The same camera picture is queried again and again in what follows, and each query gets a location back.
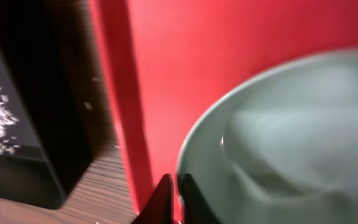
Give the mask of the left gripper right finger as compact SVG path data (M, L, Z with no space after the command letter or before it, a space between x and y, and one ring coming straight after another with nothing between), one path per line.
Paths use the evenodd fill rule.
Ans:
M191 174L184 174L180 184L185 224L221 224L209 207Z

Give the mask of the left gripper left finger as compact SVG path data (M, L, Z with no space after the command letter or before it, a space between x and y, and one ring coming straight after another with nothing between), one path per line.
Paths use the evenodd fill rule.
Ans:
M172 177L170 174L165 174L144 209L131 224L173 224L172 193Z

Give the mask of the mint green bowl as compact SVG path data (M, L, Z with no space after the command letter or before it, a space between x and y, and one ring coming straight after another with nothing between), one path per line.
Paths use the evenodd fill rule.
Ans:
M203 223L358 223L358 48L266 70L197 120L178 191Z

